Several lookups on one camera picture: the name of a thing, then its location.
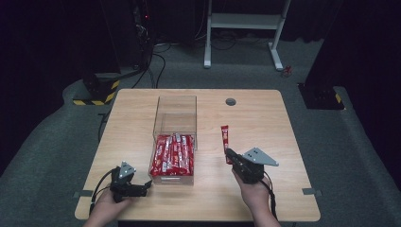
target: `metal stand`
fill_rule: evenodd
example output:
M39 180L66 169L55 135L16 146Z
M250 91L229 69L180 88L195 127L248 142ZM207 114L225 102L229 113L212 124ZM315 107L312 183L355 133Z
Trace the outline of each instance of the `metal stand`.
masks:
M269 51L274 61L277 71L284 69L277 52L278 41L287 18L287 12L291 0L286 0L283 11L280 15L261 15L261 14L235 14L235 13L212 13L212 0L209 1L207 17L206 46L204 50L204 67L212 66L211 60L211 31L212 27L225 28L249 28L276 30L273 43L269 43Z

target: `dark background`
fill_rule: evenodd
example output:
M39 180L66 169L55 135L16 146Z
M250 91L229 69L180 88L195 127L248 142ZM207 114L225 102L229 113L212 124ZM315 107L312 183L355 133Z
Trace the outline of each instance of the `dark background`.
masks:
M175 34L176 37L171 39L180 37L176 31L168 34L172 30L163 30L165 26L160 26L161 22L157 24L157 20L164 20L166 26L181 28L184 37L182 42L190 42L190 37L195 36L186 32L189 30L196 34L200 15L203 14L203 1L181 2L185 4L180 4L180 1L171 3L159 14L157 10L160 9L155 8L154 15L164 13L166 16L156 16L154 20L164 35ZM268 2L271 8L264 7ZM251 7L250 3L244 1L215 1L214 9L241 9L256 13L263 13L263 9L266 12L280 11L282 1L268 2L255 1L258 7ZM395 0L344 1L338 20L328 33L341 2L292 0L281 38L285 41L302 38L305 42L311 42L328 34L318 55L318 59L324 61L315 62L313 71L316 73L312 75L312 82L346 88L376 152L401 188L401 113L397 106L401 103L401 51L397 44L401 40L397 24L401 21L398 13L400 4ZM87 68L82 67L88 64L82 63L88 60L85 58L88 53L71 49L71 46L75 46L75 39L70 36L67 26L70 21L67 20L62 1L2 1L0 10L3 98L0 170L3 172L30 132L63 104L63 89L82 79L82 73L87 72ZM180 12L181 17L168 16L169 13L178 15L176 11ZM99 29L102 25L93 27L87 32ZM101 42L103 50L113 51L115 41L109 35L98 38L88 44ZM116 55L107 55L107 52L105 56L117 58Z

